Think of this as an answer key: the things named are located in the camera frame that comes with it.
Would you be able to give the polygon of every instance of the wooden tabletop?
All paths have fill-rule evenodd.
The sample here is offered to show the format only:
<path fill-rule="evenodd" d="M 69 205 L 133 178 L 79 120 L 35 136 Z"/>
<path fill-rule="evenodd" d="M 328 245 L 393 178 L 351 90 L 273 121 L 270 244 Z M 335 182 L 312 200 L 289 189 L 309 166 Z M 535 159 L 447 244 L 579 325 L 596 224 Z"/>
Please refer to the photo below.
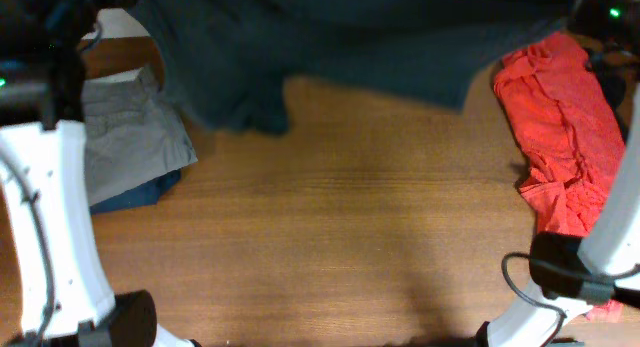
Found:
<path fill-rule="evenodd" d="M 106 41 L 89 58 L 92 76 L 159 63 L 144 39 Z M 187 123 L 200 161 L 183 180 L 157 206 L 94 217 L 112 287 L 149 290 L 162 325 L 206 346 L 473 335 L 515 298 L 500 260 L 527 251 L 534 226 L 491 70 L 462 114 L 300 77 L 286 87 L 284 137 Z M 513 274 L 528 278 L 524 264 Z M 21 308 L 6 217 L 0 275 L 2 341 Z M 638 346 L 640 314 L 578 318 L 562 335 Z"/>

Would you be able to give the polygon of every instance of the cloth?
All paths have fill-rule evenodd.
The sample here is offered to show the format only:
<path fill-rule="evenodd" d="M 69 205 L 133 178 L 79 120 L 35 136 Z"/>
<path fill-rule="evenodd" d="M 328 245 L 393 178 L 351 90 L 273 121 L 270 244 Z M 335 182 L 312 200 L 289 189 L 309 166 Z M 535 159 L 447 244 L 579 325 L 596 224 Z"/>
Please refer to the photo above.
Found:
<path fill-rule="evenodd" d="M 460 109 L 474 74 L 562 27 L 571 0 L 139 0 L 164 96 L 210 128 L 289 128 L 308 74 Z"/>
<path fill-rule="evenodd" d="M 91 206 L 91 214 L 155 205 L 162 195 L 169 192 L 171 187 L 180 181 L 181 177 L 182 174 L 180 170 L 171 171 L 164 176 L 154 178 L 136 188 Z"/>
<path fill-rule="evenodd" d="M 180 117 L 158 98 L 158 88 L 150 68 L 85 83 L 90 206 L 197 161 Z"/>
<path fill-rule="evenodd" d="M 537 229 L 584 237 L 613 185 L 625 146 L 587 53 L 556 33 L 503 59 L 494 89 L 530 162 L 520 186 L 536 211 Z M 621 305 L 596 308 L 591 318 L 619 319 Z"/>

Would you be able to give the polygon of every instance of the table surface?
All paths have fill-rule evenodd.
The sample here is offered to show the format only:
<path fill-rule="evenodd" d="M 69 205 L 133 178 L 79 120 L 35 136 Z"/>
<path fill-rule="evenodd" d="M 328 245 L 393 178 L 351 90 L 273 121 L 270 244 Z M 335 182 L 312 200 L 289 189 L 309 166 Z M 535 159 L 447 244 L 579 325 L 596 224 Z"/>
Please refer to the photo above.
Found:
<path fill-rule="evenodd" d="M 160 59 L 148 39 L 105 41 L 91 76 Z M 286 87 L 291 133 L 209 133 L 157 206 L 94 217 L 117 292 L 149 290 L 159 321 L 204 345 L 372 346 L 470 336 L 515 298 L 500 273 L 526 251 L 526 160 L 479 73 L 462 114 L 326 82 Z M 526 266 L 514 263 L 519 283 Z M 20 283 L 0 218 L 0 340 Z M 637 346 L 640 314 L 575 320 L 588 346 Z"/>

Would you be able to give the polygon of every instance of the blue cloth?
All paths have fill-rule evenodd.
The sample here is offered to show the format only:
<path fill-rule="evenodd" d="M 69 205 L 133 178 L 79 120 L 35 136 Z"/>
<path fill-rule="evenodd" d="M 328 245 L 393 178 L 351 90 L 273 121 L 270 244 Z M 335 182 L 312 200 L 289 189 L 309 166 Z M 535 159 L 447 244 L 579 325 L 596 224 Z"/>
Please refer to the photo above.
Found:
<path fill-rule="evenodd" d="M 97 203 L 89 210 L 91 214 L 99 214 L 155 205 L 162 195 L 180 181 L 181 177 L 180 170 L 171 171 L 118 196 Z"/>

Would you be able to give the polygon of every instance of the wire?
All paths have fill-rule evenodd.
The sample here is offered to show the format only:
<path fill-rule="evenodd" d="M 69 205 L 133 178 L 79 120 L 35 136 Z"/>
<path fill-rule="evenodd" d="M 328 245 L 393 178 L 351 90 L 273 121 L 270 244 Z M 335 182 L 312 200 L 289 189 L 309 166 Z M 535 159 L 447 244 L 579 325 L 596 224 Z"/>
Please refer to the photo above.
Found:
<path fill-rule="evenodd" d="M 552 310 L 558 314 L 558 322 L 556 323 L 556 328 L 551 334 L 551 336 L 549 336 L 549 338 L 547 338 L 547 340 L 542 344 L 542 347 L 548 346 L 551 342 L 553 342 L 553 340 L 556 338 L 558 333 L 560 333 L 560 330 L 564 325 L 564 321 L 567 319 L 567 314 L 563 309 L 557 306 L 553 306 L 550 304 L 546 304 L 546 303 L 542 303 L 534 300 L 533 298 L 527 296 L 524 292 L 522 292 L 522 290 L 520 290 L 516 286 L 516 284 L 511 279 L 511 277 L 509 277 L 509 269 L 508 269 L 509 260 L 514 258 L 526 259 L 538 267 L 542 267 L 544 269 L 547 269 L 559 275 L 571 277 L 574 279 L 582 279 L 584 281 L 589 281 L 589 282 L 596 282 L 596 283 L 615 283 L 615 281 L 617 280 L 633 277 L 640 273 L 640 265 L 636 265 L 629 272 L 625 272 L 622 274 L 594 276 L 587 273 L 575 272 L 575 271 L 562 268 L 560 266 L 554 265 L 553 263 L 550 263 L 541 259 L 533 258 L 526 253 L 512 252 L 505 255 L 504 258 L 502 259 L 502 275 L 504 276 L 504 279 L 507 282 L 507 285 L 509 285 L 509 288 L 511 288 L 511 290 L 518 297 L 520 297 L 523 301 L 527 302 L 528 304 L 537 308 Z"/>
<path fill-rule="evenodd" d="M 44 276 L 46 282 L 46 301 L 45 305 L 42 309 L 42 323 L 40 327 L 36 331 L 35 336 L 29 342 L 30 346 L 38 346 L 44 337 L 44 332 L 47 330 L 49 323 L 51 322 L 51 318 L 53 318 L 53 311 L 55 309 L 55 290 L 53 283 L 53 268 L 51 267 L 51 257 L 49 254 L 49 247 L 47 245 L 47 241 L 44 237 L 44 230 L 42 228 L 42 222 L 40 220 L 40 216 L 36 210 L 36 199 L 37 194 L 32 195 L 29 191 L 27 182 L 22 178 L 22 175 L 18 172 L 18 169 L 11 163 L 9 158 L 0 151 L 0 161 L 7 167 L 9 170 L 9 181 L 16 181 L 20 190 L 22 192 L 22 201 L 23 203 L 29 204 L 29 210 L 31 212 L 31 216 L 33 218 L 33 225 L 35 227 L 36 238 L 38 239 L 38 244 L 40 246 L 40 254 L 42 257 L 42 264 L 44 266 Z"/>
<path fill-rule="evenodd" d="M 96 36 L 91 40 L 91 42 L 87 43 L 84 47 L 80 48 L 80 50 L 78 52 L 80 52 L 80 54 L 85 54 L 89 51 L 91 51 L 92 49 L 96 48 L 96 46 L 100 43 L 100 41 L 102 41 L 102 33 L 103 33 L 103 28 L 102 28 L 102 23 L 100 23 L 100 21 L 96 21 L 96 23 L 94 24 L 94 27 L 96 29 Z"/>

